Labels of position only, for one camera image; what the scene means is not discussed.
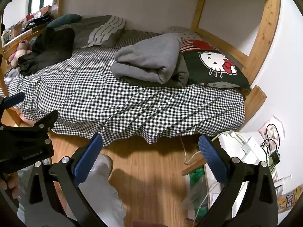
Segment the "person's left hand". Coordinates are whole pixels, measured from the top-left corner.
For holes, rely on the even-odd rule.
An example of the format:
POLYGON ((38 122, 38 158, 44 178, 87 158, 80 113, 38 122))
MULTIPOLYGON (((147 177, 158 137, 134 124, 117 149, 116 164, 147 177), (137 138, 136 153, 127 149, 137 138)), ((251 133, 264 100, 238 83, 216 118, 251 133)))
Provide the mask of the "person's left hand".
POLYGON ((19 176, 17 172, 9 174, 8 178, 6 181, 0 180, 1 183, 1 189, 2 190, 11 190, 11 195, 13 199, 16 199, 19 196, 20 193, 20 188, 18 185, 19 182, 19 176))

